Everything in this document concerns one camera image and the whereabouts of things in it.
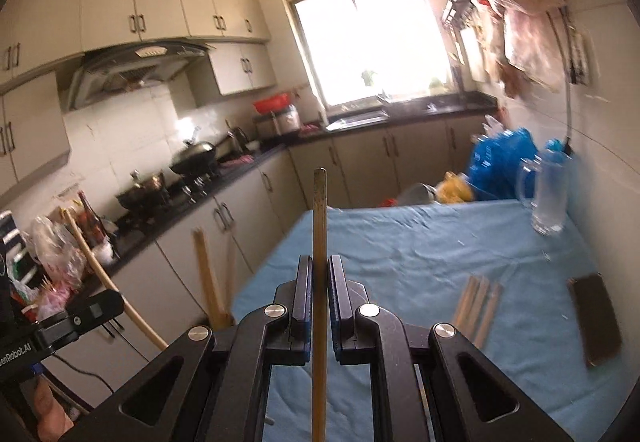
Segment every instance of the rice cooker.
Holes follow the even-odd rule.
[[[290,135],[300,130],[300,116],[293,104],[286,108],[254,117],[255,128],[260,140]]]

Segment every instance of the blue plastic bag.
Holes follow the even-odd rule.
[[[538,152],[526,128],[505,130],[496,137],[482,136],[471,155],[468,183],[476,190],[477,200],[515,198],[520,161],[533,159]],[[533,197],[535,173],[525,179],[525,194]]]

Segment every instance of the bottle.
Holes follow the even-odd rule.
[[[78,196],[84,207],[84,219],[80,220],[82,226],[82,232],[86,236],[86,241],[89,247],[94,248],[96,245],[100,245],[107,237],[107,232],[104,229],[104,225],[100,217],[94,212],[89,202],[86,199],[83,191],[78,191]]]

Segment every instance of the mug handle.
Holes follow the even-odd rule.
[[[516,196],[526,208],[533,208],[536,206],[535,202],[533,200],[529,201],[524,194],[524,181],[526,180],[527,175],[532,171],[540,171],[540,162],[530,158],[523,158],[520,162],[518,177],[516,178]]]

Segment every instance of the silver screw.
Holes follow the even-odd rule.
[[[380,307],[373,303],[365,303],[361,305],[358,310],[360,311],[360,315],[364,317],[375,317],[380,314]]]
[[[437,335],[444,338],[453,337],[456,333],[456,329],[449,323],[439,323],[435,326],[434,330]]]
[[[286,311],[286,308],[284,308],[282,305],[278,305],[277,303],[268,305],[264,308],[264,313],[269,317],[280,317]]]
[[[209,337],[209,329],[203,326],[193,327],[189,330],[189,339],[191,341],[201,341]]]

